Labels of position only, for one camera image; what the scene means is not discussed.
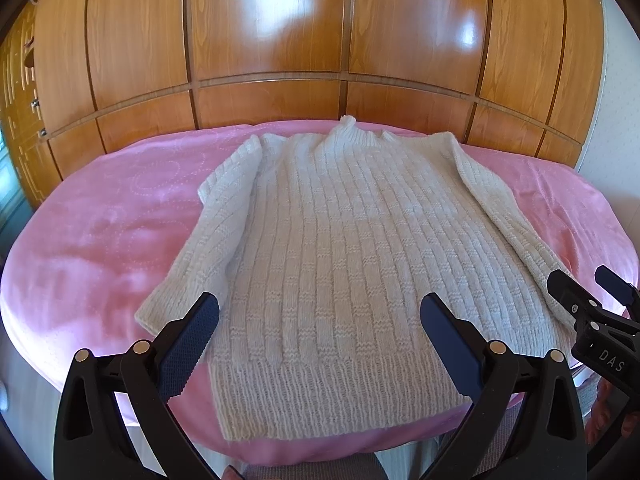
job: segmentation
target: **blue gripper pad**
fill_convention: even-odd
[[[158,366],[158,393],[164,402],[182,393],[193,369],[218,326],[220,308],[212,294],[204,292],[181,320],[182,330]]]
[[[634,302],[633,287],[610,270],[609,267],[599,266],[596,269],[595,278],[596,283],[612,295],[619,304],[631,306]]]
[[[455,318],[433,292],[422,299],[420,322],[458,392],[477,402],[484,388],[482,362],[471,345],[486,344],[484,338],[472,323]]]

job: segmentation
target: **ribbed hem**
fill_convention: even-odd
[[[409,424],[468,402],[445,378],[444,366],[424,338],[420,353],[315,365],[210,362],[222,435],[226,440],[294,440],[356,433]],[[542,356],[554,345],[549,339],[540,327],[530,327],[520,345]],[[568,352],[568,344],[558,346]],[[270,387],[256,389],[256,384]]]

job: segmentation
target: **wood panel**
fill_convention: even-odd
[[[544,130],[518,117],[478,105],[467,143],[501,152],[536,155]]]
[[[195,129],[189,92],[121,108],[98,118],[98,124],[108,153],[138,140]]]
[[[473,94],[487,0],[355,0],[350,71]]]
[[[344,0],[191,0],[198,79],[340,70]]]
[[[88,0],[98,108],[187,82],[182,0]]]
[[[411,88],[349,83],[347,113],[359,121],[388,124],[425,134],[452,132],[462,141],[472,104]]]
[[[95,120],[67,130],[49,141],[62,178],[67,178],[89,162],[104,155]]]
[[[201,88],[200,127],[293,119],[337,119],[340,82],[296,79]]]
[[[563,0],[493,0],[481,97],[546,122],[562,50]]]
[[[49,144],[40,141],[40,108],[31,107],[38,97],[34,69],[24,66],[34,16],[35,6],[27,4],[0,46],[0,129],[27,200],[37,208],[61,179]]]
[[[85,0],[38,0],[34,66],[49,132],[95,111],[86,64],[84,8]]]
[[[604,19],[600,0],[566,0],[566,41],[549,125],[584,142],[598,98]]]
[[[538,158],[552,160],[574,168],[581,151],[582,146],[580,144],[545,131],[545,138],[540,146]]]

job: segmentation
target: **gray fabric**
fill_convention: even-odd
[[[487,471],[488,469],[491,469],[498,463],[498,460],[500,460],[502,452],[507,446],[509,437],[511,436],[511,431],[513,430],[513,427],[518,420],[518,413],[520,412],[521,405],[522,403],[519,403],[516,406],[508,409],[504,413],[502,422],[500,423],[498,430],[495,432],[494,439],[492,440],[491,445],[488,447],[486,454],[482,459],[482,462],[480,462],[480,464],[478,465],[478,469],[476,469],[476,474],[480,474],[484,471]],[[441,437],[441,449],[448,444],[454,433],[456,433],[456,430],[449,431],[449,433],[445,433]]]
[[[280,467],[249,466],[242,475],[245,480],[388,480],[373,453],[359,453],[330,462],[303,462]]]

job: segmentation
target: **person's hand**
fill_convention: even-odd
[[[584,436],[588,446],[592,446],[600,437],[600,433],[607,426],[611,419],[611,413],[607,406],[607,399],[613,384],[605,379],[600,379],[598,383],[598,397],[591,407],[591,416],[584,427]],[[634,430],[636,424],[640,420],[640,412],[629,413],[622,423],[622,436],[628,437]]]

